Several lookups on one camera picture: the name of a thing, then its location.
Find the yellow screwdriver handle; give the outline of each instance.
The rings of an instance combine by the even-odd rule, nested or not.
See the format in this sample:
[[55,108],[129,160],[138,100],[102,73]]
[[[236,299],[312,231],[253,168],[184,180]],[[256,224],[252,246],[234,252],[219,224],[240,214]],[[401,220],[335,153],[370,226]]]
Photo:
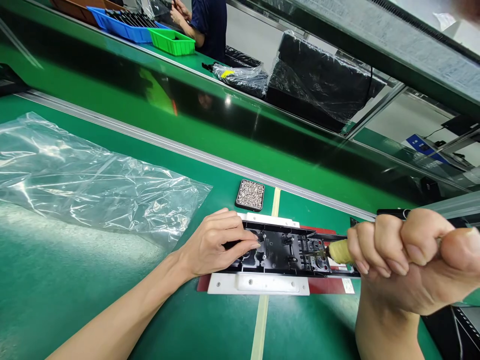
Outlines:
[[354,259],[350,255],[347,239],[331,242],[328,246],[330,257],[337,264],[353,264]]

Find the blue plastic bin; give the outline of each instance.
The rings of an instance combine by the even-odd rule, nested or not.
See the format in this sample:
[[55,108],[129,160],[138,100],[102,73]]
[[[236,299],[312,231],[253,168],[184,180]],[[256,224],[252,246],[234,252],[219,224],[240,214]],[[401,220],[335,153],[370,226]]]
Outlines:
[[[109,33],[116,34],[122,38],[133,41],[134,43],[151,43],[152,36],[148,27],[135,27],[127,25],[124,22],[118,21],[105,13],[105,9],[98,7],[86,7],[91,11],[98,26],[108,31]],[[169,29],[167,26],[155,22],[160,29]]]

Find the dark blue shirt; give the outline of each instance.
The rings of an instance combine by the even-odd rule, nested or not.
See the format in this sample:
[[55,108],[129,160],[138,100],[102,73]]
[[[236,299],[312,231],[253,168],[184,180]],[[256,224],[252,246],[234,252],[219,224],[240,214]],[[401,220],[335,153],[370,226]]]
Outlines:
[[191,25],[205,35],[196,50],[217,61],[225,60],[227,4],[225,0],[192,0]]

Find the green plastic bin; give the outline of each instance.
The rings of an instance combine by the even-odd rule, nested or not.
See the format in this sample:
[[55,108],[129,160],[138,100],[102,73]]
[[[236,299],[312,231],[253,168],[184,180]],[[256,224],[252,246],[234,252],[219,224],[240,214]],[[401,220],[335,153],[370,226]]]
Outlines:
[[195,40],[178,31],[149,28],[153,45],[164,52],[180,56],[195,53]]

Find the cable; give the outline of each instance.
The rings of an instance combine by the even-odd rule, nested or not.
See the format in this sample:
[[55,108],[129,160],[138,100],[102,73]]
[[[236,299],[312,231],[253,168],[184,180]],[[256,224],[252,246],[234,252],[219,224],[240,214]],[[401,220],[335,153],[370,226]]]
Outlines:
[[428,135],[428,136],[423,136],[423,137],[424,137],[425,139],[426,139],[426,138],[429,138],[429,137],[431,137],[433,134],[435,134],[437,131],[440,131],[440,130],[442,130],[442,129],[445,129],[445,127],[442,126],[442,127],[439,128],[438,130],[435,130],[434,132],[432,132],[430,135]]
[[460,336],[459,324],[457,322],[457,317],[455,316],[455,309],[453,306],[450,306],[451,314],[453,315],[453,323],[455,324],[456,336],[458,338],[458,346],[460,347],[460,360],[464,359],[464,346],[462,344],[462,337]]

